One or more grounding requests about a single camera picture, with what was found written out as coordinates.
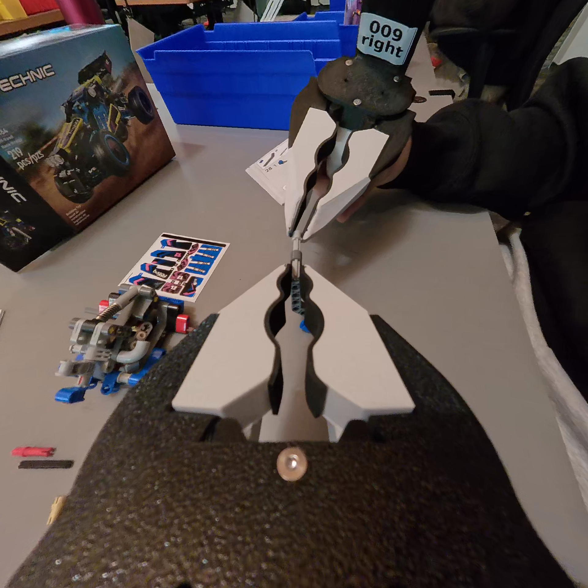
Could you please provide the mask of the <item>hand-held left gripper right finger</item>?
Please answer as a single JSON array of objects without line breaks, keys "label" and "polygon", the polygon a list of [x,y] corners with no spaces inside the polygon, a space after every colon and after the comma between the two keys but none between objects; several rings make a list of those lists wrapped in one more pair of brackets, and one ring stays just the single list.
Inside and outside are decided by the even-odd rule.
[{"label": "hand-held left gripper right finger", "polygon": [[415,404],[368,313],[310,266],[301,273],[307,350],[305,391],[315,417],[368,420]]}]

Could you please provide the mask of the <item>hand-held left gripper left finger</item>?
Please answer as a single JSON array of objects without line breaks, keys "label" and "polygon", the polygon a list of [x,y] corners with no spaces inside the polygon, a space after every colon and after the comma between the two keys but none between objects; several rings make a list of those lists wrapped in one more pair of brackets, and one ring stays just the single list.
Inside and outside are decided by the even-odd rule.
[{"label": "hand-held left gripper left finger", "polygon": [[172,401],[177,412],[223,419],[278,414],[283,395],[281,349],[288,266],[279,266],[217,316]]}]

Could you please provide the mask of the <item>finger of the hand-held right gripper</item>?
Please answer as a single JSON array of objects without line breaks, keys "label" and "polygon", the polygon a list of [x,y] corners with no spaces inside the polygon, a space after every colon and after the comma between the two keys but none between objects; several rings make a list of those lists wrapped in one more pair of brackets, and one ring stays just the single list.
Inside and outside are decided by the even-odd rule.
[{"label": "finger of the hand-held right gripper", "polygon": [[334,150],[336,134],[337,123],[331,115],[326,110],[311,107],[288,147],[284,213],[289,236],[303,232],[307,197],[314,188],[321,164]]},{"label": "finger of the hand-held right gripper", "polygon": [[370,184],[372,170],[389,139],[390,136],[384,132],[351,133],[346,145],[348,159],[329,175],[328,190],[313,208],[302,232],[303,239],[310,239],[364,193]]}]

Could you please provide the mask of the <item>dark grey angled beam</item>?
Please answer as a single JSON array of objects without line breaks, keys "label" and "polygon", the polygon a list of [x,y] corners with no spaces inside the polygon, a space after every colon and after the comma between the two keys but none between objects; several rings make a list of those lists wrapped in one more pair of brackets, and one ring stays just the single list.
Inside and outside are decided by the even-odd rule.
[{"label": "dark grey angled beam", "polygon": [[291,266],[291,286],[290,286],[290,300],[291,300],[291,308],[292,311],[297,313],[298,315],[304,316],[305,315],[305,308],[304,302],[302,298],[302,287],[301,287],[301,278],[299,280],[294,280],[292,277],[292,265],[291,265],[291,258],[290,258],[290,266]]}]

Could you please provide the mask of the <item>person's right forearm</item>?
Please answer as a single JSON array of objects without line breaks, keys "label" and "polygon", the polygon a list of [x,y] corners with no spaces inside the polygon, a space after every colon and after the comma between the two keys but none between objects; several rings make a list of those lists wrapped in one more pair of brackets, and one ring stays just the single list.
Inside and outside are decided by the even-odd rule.
[{"label": "person's right forearm", "polygon": [[548,208],[587,216],[587,58],[550,72],[521,107],[466,99],[414,123],[399,176],[382,185],[515,220]]}]

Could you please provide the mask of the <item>black toy set box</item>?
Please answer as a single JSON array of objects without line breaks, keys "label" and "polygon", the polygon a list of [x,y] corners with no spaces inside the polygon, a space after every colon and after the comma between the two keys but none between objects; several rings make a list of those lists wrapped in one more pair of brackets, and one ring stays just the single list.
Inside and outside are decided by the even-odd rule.
[{"label": "black toy set box", "polygon": [[119,25],[1,42],[1,265],[25,268],[175,157]]}]

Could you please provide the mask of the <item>person's right hand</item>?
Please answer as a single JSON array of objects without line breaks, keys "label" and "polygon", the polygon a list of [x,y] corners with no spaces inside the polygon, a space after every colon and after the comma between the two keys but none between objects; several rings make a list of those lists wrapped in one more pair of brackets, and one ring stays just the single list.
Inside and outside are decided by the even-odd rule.
[{"label": "person's right hand", "polygon": [[374,176],[364,193],[342,211],[336,220],[339,223],[345,223],[354,213],[356,213],[371,197],[372,193],[381,187],[394,182],[407,166],[410,151],[412,149],[412,137],[410,136],[397,158],[385,169]]}]

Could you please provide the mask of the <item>open instruction manual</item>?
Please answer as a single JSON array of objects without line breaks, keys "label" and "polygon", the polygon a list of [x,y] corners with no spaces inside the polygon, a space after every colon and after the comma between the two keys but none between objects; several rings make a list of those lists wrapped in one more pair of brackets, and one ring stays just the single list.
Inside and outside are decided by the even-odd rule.
[{"label": "open instruction manual", "polygon": [[280,205],[284,204],[287,191],[288,144],[285,139],[246,169],[247,175]]}]

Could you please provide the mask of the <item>toy buggy chassis assembly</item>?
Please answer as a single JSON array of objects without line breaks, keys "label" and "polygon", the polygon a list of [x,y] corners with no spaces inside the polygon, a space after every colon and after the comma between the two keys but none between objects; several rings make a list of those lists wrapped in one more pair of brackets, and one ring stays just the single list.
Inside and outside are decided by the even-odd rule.
[{"label": "toy buggy chassis assembly", "polygon": [[100,387],[103,395],[138,384],[165,356],[171,334],[186,335],[190,317],[183,300],[160,295],[147,285],[121,285],[101,301],[92,318],[70,320],[70,354],[60,361],[56,376],[75,378],[55,401],[66,405],[84,401],[85,393]]}]

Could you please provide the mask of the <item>blue and pink sticker sheet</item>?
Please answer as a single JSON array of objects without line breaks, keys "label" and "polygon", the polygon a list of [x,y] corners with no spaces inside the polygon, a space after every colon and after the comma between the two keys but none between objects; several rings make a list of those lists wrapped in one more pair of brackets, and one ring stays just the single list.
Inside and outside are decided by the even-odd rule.
[{"label": "blue and pink sticker sheet", "polygon": [[161,298],[194,303],[229,248],[227,241],[163,233],[120,284],[146,286]]}]

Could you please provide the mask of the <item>maroon drink bottle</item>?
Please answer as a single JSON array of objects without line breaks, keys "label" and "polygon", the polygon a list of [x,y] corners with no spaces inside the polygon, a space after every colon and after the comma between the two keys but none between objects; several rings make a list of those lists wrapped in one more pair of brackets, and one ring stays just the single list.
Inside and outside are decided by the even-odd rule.
[{"label": "maroon drink bottle", "polygon": [[104,25],[105,19],[97,1],[55,1],[68,25]]}]

